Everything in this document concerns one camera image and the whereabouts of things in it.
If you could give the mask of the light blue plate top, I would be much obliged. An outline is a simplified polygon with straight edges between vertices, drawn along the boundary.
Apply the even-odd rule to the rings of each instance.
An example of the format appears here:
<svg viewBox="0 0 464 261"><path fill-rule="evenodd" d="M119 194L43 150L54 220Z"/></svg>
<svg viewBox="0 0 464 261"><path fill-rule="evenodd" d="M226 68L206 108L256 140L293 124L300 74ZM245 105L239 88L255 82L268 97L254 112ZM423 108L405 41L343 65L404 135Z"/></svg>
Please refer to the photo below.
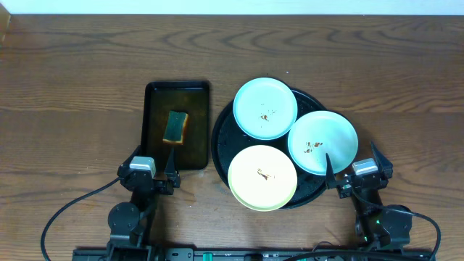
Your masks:
<svg viewBox="0 0 464 261"><path fill-rule="evenodd" d="M297 119L297 100L292 90L274 78L255 78L245 83L233 100L233 116L240 129L259 140L284 136Z"/></svg>

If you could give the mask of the yellow plate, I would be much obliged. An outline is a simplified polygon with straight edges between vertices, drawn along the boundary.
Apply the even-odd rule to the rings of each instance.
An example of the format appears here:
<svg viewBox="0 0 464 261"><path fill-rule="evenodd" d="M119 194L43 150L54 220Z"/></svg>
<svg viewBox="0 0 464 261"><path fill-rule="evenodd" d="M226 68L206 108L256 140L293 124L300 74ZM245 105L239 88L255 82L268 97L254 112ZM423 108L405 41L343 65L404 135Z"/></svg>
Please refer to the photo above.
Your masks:
<svg viewBox="0 0 464 261"><path fill-rule="evenodd" d="M297 171L288 156L272 146L241 150L228 168L235 198L251 210L269 212L287 204L297 189Z"/></svg>

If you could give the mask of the light blue plate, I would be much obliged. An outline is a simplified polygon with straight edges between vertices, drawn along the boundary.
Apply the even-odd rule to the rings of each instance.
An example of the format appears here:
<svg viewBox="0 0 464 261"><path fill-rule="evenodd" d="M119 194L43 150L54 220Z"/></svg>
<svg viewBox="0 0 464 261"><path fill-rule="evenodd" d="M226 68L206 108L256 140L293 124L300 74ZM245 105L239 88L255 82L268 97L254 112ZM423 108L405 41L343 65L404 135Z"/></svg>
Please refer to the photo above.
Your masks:
<svg viewBox="0 0 464 261"><path fill-rule="evenodd" d="M284 136L297 119L297 100L292 90L274 78L255 78L245 83L233 100L233 116L240 129L259 140Z"/></svg>
<svg viewBox="0 0 464 261"><path fill-rule="evenodd" d="M358 152L358 136L354 126L342 115L330 111L314 111L301 116L289 131L289 154L304 171L326 174L329 157L333 171L347 168Z"/></svg>

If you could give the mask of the green and yellow sponge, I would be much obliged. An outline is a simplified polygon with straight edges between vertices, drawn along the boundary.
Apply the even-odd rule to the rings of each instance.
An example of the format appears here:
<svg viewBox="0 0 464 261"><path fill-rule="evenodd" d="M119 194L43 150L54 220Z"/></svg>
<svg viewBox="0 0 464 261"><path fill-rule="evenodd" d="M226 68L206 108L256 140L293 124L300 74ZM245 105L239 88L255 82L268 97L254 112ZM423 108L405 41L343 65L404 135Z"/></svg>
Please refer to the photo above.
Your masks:
<svg viewBox="0 0 464 261"><path fill-rule="evenodd" d="M185 112L169 111L163 143L182 145L185 139L186 126L189 115Z"/></svg>

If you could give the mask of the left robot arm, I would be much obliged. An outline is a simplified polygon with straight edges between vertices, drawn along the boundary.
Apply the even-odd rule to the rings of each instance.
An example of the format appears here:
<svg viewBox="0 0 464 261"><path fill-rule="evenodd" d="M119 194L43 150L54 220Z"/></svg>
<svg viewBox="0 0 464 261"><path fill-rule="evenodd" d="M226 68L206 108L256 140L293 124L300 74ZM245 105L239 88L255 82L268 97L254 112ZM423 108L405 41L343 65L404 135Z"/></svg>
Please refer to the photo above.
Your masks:
<svg viewBox="0 0 464 261"><path fill-rule="evenodd" d="M170 150L164 180L155 178L154 159L139 153L140 149L136 148L117 170L121 185L132 196L130 201L115 205L109 212L108 260L155 260L163 255L163 251L149 246L147 240L158 197L172 195L181 184L175 166L175 150Z"/></svg>

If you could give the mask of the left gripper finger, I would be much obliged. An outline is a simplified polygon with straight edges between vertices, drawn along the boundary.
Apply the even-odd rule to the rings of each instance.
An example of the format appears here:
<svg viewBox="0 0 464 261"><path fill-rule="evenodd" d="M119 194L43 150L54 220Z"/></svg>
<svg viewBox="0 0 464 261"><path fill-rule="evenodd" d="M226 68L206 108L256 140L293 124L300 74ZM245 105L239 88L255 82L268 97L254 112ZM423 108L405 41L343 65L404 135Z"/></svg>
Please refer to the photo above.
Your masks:
<svg viewBox="0 0 464 261"><path fill-rule="evenodd" d="M124 167L130 167L130 163L132 162L133 158L134 157L137 157L140 153L140 148L141 146L138 145L134 151L132 152L132 154L123 162L123 166Z"/></svg>
<svg viewBox="0 0 464 261"><path fill-rule="evenodd" d="M167 159L165 166L165 175L177 175L177 168L175 166L175 149L172 148Z"/></svg>

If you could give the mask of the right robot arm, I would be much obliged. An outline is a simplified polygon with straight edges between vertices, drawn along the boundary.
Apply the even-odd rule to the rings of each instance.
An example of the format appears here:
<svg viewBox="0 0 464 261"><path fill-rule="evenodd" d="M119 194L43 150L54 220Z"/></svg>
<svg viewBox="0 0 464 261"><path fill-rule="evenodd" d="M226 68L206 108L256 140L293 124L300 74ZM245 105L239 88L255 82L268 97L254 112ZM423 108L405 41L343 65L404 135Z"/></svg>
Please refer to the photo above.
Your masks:
<svg viewBox="0 0 464 261"><path fill-rule="evenodd" d="M384 206L379 191L392 178L393 164L371 144L373 156L352 163L353 172L337 180L326 155L326 187L341 199L350 198L356 212L355 231L366 250L401 252L410 243L412 216L402 205Z"/></svg>

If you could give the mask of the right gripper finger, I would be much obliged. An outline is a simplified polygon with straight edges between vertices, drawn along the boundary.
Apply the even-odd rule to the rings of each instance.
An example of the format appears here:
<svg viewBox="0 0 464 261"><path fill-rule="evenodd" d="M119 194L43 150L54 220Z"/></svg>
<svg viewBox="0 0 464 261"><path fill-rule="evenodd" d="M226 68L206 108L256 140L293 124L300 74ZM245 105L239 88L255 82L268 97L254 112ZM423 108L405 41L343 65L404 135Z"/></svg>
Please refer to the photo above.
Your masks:
<svg viewBox="0 0 464 261"><path fill-rule="evenodd" d="M378 150L377 146L371 141L370 143L373 156L379 170L391 170L392 163Z"/></svg>
<svg viewBox="0 0 464 261"><path fill-rule="evenodd" d="M335 174L334 174L333 167L331 164L331 159L328 153L326 153L326 188L327 189L336 188Z"/></svg>

